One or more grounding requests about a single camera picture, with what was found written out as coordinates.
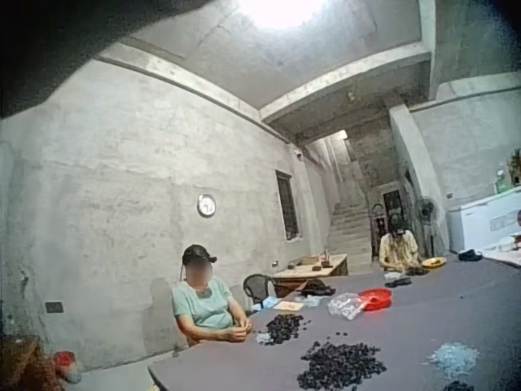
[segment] light blue shirt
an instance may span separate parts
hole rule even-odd
[[[228,312],[230,296],[230,290],[218,277],[213,277],[202,292],[183,281],[173,292],[173,314],[190,315],[198,327],[223,330],[234,325]]]

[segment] hand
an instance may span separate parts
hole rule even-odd
[[[246,330],[246,333],[249,333],[253,328],[252,321],[250,320],[250,318],[240,319],[239,326],[244,328]]]
[[[244,342],[246,334],[244,327],[230,327],[223,330],[223,339],[229,342]]]

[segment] gray table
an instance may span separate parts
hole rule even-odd
[[[341,292],[382,286],[383,274],[332,277],[324,281]],[[253,317],[262,329],[278,312]],[[326,303],[302,309],[311,319],[299,339],[260,346],[250,336],[243,344],[204,342],[177,358],[149,368],[157,385],[168,391],[299,389],[296,376],[308,363],[300,356],[315,340],[365,342],[381,348],[387,372],[364,380],[370,390],[442,390],[448,383],[426,357],[445,342],[462,342],[480,351],[477,365],[462,380],[476,391],[514,390],[521,374],[521,270],[492,261],[449,262],[413,284],[393,290],[390,308],[365,312],[353,321],[330,316]],[[336,332],[348,332],[337,337]]]

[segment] ceiling light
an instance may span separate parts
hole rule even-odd
[[[240,0],[240,11],[260,27],[288,29],[310,20],[326,0]]]

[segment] chair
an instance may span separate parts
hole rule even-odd
[[[253,300],[254,305],[260,304],[264,308],[262,302],[269,296],[269,283],[275,286],[274,280],[268,275],[250,275],[243,282],[244,293]]]

